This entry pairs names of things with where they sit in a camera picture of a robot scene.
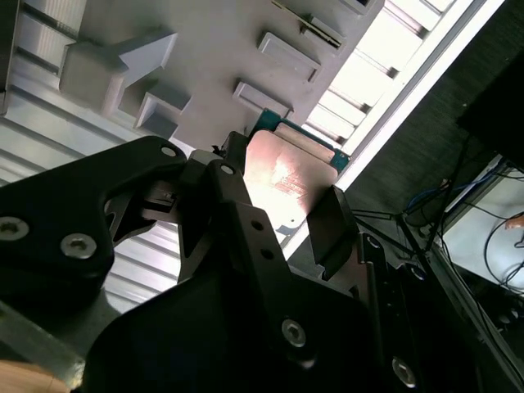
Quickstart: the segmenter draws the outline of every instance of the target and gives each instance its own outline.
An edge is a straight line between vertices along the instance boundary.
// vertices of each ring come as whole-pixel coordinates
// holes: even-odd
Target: black panel
[[[524,155],[515,140],[522,132],[523,89],[524,51],[458,120],[458,125],[519,167],[524,167]]]

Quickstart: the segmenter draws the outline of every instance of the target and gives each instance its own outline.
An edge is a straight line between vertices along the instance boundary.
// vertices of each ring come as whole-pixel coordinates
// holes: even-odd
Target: wooden surface
[[[64,383],[32,364],[0,361],[2,393],[66,393]]]

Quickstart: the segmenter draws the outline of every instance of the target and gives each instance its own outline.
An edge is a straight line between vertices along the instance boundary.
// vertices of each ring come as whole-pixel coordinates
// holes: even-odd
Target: screw head
[[[171,147],[162,147],[161,150],[165,155],[169,157],[175,157],[177,155],[177,152],[173,150]]]
[[[286,319],[282,322],[282,334],[286,341],[295,348],[301,348],[305,345],[304,329],[298,322],[292,319]]]
[[[415,374],[411,371],[411,368],[408,367],[401,359],[394,357],[391,362],[391,367],[393,368],[393,373],[400,379],[402,383],[406,385],[409,389],[413,389],[417,386],[417,381],[415,379]]]
[[[29,225],[17,217],[0,217],[0,241],[13,242],[29,233]]]
[[[71,235],[62,239],[60,249],[65,256],[77,260],[86,260],[91,258],[97,250],[97,243],[89,235],[71,233]]]
[[[226,174],[234,174],[235,171],[233,170],[233,168],[230,168],[229,166],[227,165],[221,165],[220,166],[220,169],[225,172]]]

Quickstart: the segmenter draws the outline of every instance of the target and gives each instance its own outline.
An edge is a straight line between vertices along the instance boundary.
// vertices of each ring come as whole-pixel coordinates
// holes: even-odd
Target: copper plate
[[[336,179],[330,165],[269,131],[257,132],[247,147],[244,180],[251,201],[281,233],[298,228]]]

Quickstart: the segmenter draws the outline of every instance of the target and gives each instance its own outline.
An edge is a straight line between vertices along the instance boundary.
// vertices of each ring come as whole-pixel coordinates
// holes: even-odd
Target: blue cable
[[[463,184],[461,186],[457,186],[457,187],[455,187],[453,189],[453,191],[463,190],[464,188],[467,188],[469,186],[474,186],[476,184],[484,183],[488,178],[491,178],[494,175],[495,175],[495,168],[493,168],[490,172],[488,172],[483,178],[481,178],[481,179],[479,179],[479,180],[477,180],[475,182],[471,182],[471,183]],[[440,191],[441,189],[442,188],[432,188],[431,190],[426,190],[426,191],[420,192],[419,194],[414,196],[411,201],[409,201],[408,206],[406,207],[406,210],[409,210],[411,208],[411,206],[413,206],[415,203],[417,203],[417,201],[419,201],[422,197],[426,196],[427,194],[432,194],[433,192]]]

